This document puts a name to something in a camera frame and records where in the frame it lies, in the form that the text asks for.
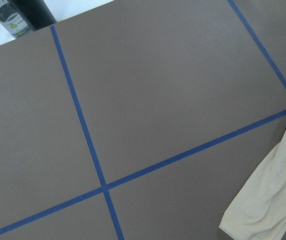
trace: green logo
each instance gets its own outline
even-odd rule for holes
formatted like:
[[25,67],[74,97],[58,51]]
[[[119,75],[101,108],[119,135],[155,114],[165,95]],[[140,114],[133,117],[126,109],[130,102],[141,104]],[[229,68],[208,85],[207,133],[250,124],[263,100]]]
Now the green logo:
[[17,28],[18,26],[17,26],[17,24],[14,24],[14,23],[11,23],[11,28]]

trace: blue grid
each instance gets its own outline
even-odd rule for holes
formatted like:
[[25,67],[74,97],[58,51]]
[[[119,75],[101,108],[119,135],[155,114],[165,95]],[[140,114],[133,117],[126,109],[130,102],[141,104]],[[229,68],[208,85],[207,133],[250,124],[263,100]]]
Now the blue grid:
[[[230,4],[230,6],[232,7],[232,9],[235,11],[235,13],[237,14],[237,16],[239,17],[239,19],[241,20],[241,22],[243,23],[243,25],[245,26],[245,28],[248,30],[249,34],[251,35],[251,37],[253,38],[253,40],[255,41],[255,43],[257,44],[257,46],[259,47],[259,49],[261,50],[261,52],[263,53],[264,57],[266,58],[266,60],[268,61],[268,63],[270,64],[270,66],[272,67],[272,69],[274,70],[275,74],[277,75],[277,77],[279,78],[279,80],[281,81],[282,85],[284,86],[284,88],[286,89],[286,79],[284,78],[284,76],[282,75],[282,73],[280,72],[280,70],[278,69],[277,65],[275,64],[275,62],[273,61],[273,59],[271,58],[271,56],[268,54],[268,52],[266,51],[266,49],[264,48],[263,44],[261,43],[261,41],[259,40],[259,38],[257,37],[257,35],[255,34],[255,32],[253,31],[253,29],[251,28],[251,26],[249,25],[249,23],[247,22],[247,20],[245,19],[245,17],[243,16],[243,14],[240,12],[240,10],[238,9],[238,7],[236,6],[236,4],[234,3],[233,0],[227,0],[228,3]],[[160,169],[164,166],[167,166],[169,164],[172,164],[174,162],[177,162],[181,159],[184,159],[190,155],[193,155],[195,153],[198,153],[200,151],[203,151],[205,149],[208,149],[212,146],[215,146],[217,144],[220,144],[224,141],[227,141],[229,139],[232,139],[236,136],[239,136],[241,134],[244,134],[248,131],[251,131],[255,128],[258,128],[264,124],[267,124],[267,123],[270,123],[276,119],[279,119],[283,116],[286,116],[286,109],[283,110],[283,111],[280,111],[276,114],[273,114],[269,117],[266,117],[264,119],[261,119],[257,122],[254,122],[250,125],[247,125],[245,127],[242,127],[236,131],[233,131],[229,134],[226,134],[226,135],[223,135],[221,137],[218,137],[214,140],[211,140],[209,142],[206,142],[202,145],[199,145],[195,148],[192,148],[190,150],[187,150],[181,154],[178,154],[176,156],[173,156],[173,157],[170,157],[166,160],[163,160],[157,164],[154,164],[152,166],[149,166],[145,169],[142,169],[142,170],[139,170],[135,173],[132,173],[130,175],[127,175],[121,179],[118,179],[116,181],[113,181],[109,184],[106,183],[105,181],[105,178],[104,178],[104,175],[103,175],[103,171],[101,169],[101,166],[100,166],[100,163],[99,163],[99,160],[98,160],[98,157],[97,157],[97,154],[96,154],[96,151],[95,151],[95,148],[94,148],[94,145],[93,145],[93,142],[92,142],[92,139],[91,139],[91,136],[90,136],[90,132],[88,130],[88,127],[87,127],[87,124],[86,124],[86,121],[85,121],[85,118],[84,118],[84,115],[83,115],[83,112],[82,112],[82,109],[81,109],[81,105],[78,101],[78,98],[77,98],[77,94],[76,94],[76,91],[75,91],[75,88],[74,88],[74,85],[73,85],[73,81],[72,81],[72,78],[70,76],[70,73],[69,73],[69,70],[68,70],[68,66],[66,64],[66,61],[65,61],[65,57],[64,57],[64,54],[63,54],[63,51],[62,51],[62,48],[61,48],[61,45],[60,45],[60,42],[59,42],[59,39],[58,39],[58,36],[57,36],[57,33],[56,33],[56,30],[55,30],[55,27],[54,26],[51,26],[51,31],[52,31],[52,35],[53,35],[53,38],[54,38],[54,41],[55,41],[55,45],[56,45],[56,48],[57,48],[57,52],[58,52],[58,55],[59,55],[59,58],[60,58],[60,61],[61,61],[61,64],[62,64],[62,67],[63,67],[63,70],[64,70],[64,73],[65,73],[65,76],[66,76],[66,80],[67,80],[67,83],[68,83],[68,86],[69,86],[69,89],[70,89],[70,92],[71,92],[71,95],[72,95],[72,98],[73,98],[73,102],[74,102],[74,105],[75,105],[75,108],[76,108],[76,111],[77,111],[77,114],[78,114],[78,117],[79,117],[79,120],[80,120],[80,123],[81,123],[81,126],[82,126],[82,129],[83,129],[83,132],[84,132],[84,135],[85,135],[85,138],[86,138],[86,142],[87,142],[87,145],[88,145],[88,148],[89,148],[89,151],[90,151],[90,154],[92,156],[92,159],[93,159],[93,163],[94,163],[94,166],[95,166],[95,169],[96,169],[96,172],[97,172],[97,175],[98,175],[98,178],[99,178],[99,181],[100,181],[100,184],[101,184],[101,187],[97,188],[97,189],[94,189],[92,191],[89,191],[85,194],[82,194],[80,196],[77,196],[73,199],[70,199],[68,201],[65,201],[61,204],[58,204],[56,206],[53,206],[51,208],[48,208],[42,212],[39,212],[37,214],[34,214],[30,217],[27,217],[25,219],[22,219],[18,222],[15,222],[11,225],[8,225],[6,227],[3,227],[3,228],[0,228],[0,235],[2,234],[5,234],[11,230],[14,230],[14,229],[17,229],[21,226],[24,226],[26,224],[29,224],[33,221],[36,221],[38,219],[41,219],[45,216],[48,216],[50,214],[53,214],[55,212],[58,212],[62,209],[65,209],[69,206],[72,206],[74,204],[77,204],[79,202],[82,202],[86,199],[89,199],[93,196],[96,196],[98,194],[101,194],[103,193],[104,194],[104,197],[105,197],[105,200],[106,200],[106,204],[108,206],[108,209],[109,209],[109,212],[110,212],[110,215],[111,215],[111,218],[112,218],[112,221],[113,221],[113,224],[114,224],[114,228],[115,228],[115,232],[117,234],[117,237],[119,240],[123,240],[124,239],[124,236],[123,236],[123,233],[122,233],[122,229],[121,229],[121,226],[119,224],[119,221],[118,221],[118,218],[117,218],[117,214],[116,214],[116,211],[115,211],[115,208],[114,208],[114,205],[113,205],[113,202],[112,202],[112,199],[111,199],[111,196],[110,196],[110,193],[109,193],[109,190],[112,189],[112,188],[115,188],[119,185],[122,185],[124,183],[127,183],[131,180],[134,180],[136,178],[139,178],[143,175],[146,175],[150,172],[153,172],[157,169]]]

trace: black object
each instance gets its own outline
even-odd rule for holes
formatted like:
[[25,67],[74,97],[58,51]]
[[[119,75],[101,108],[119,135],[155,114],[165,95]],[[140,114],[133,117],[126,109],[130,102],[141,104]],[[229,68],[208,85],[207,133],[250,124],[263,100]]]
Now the black object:
[[8,0],[33,31],[56,23],[43,0]]

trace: gray surface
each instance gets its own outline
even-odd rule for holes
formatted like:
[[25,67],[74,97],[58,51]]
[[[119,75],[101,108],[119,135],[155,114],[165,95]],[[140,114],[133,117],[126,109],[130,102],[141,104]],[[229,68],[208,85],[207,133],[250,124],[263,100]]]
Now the gray surface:
[[286,78],[286,0],[235,0]]
[[[56,29],[107,182],[286,109],[226,1],[117,0]],[[285,127],[283,117],[112,189],[125,239],[230,240],[219,221]],[[50,30],[1,46],[0,227],[98,186]],[[100,194],[0,239],[116,236]]]
[[285,128],[286,117],[112,189],[125,239],[232,240],[220,220]]
[[109,240],[116,238],[102,194],[0,236],[0,240]]
[[0,228],[99,187],[50,33],[0,47]]
[[117,0],[56,29],[108,182],[286,108],[226,1]]

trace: white cloth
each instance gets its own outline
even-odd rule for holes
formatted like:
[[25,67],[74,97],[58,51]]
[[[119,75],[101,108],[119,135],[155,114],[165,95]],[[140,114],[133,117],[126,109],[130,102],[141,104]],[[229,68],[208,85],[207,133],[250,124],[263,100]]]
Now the white cloth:
[[219,228],[235,240],[280,240],[286,231],[286,131],[224,213]]

